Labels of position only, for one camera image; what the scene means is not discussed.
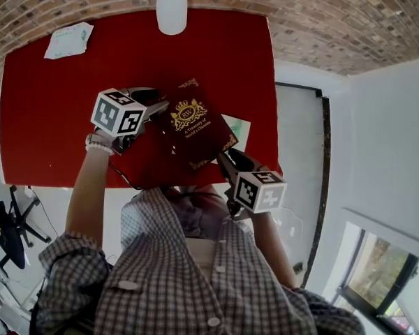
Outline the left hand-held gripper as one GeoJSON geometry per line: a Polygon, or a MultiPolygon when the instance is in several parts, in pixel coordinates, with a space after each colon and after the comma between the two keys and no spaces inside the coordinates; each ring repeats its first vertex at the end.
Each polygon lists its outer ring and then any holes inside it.
{"type": "Polygon", "coordinates": [[[137,136],[145,132],[145,122],[168,109],[167,100],[147,106],[159,95],[159,90],[151,87],[101,91],[96,99],[91,122],[114,137],[112,148],[116,154],[122,155],[137,136]]]}

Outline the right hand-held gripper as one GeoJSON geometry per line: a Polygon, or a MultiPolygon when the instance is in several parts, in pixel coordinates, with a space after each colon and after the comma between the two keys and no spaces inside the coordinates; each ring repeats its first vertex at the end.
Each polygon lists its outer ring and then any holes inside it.
{"type": "Polygon", "coordinates": [[[216,160],[223,177],[234,184],[226,191],[231,216],[243,209],[261,214],[282,206],[287,183],[276,171],[234,148],[219,153],[216,160]]]}

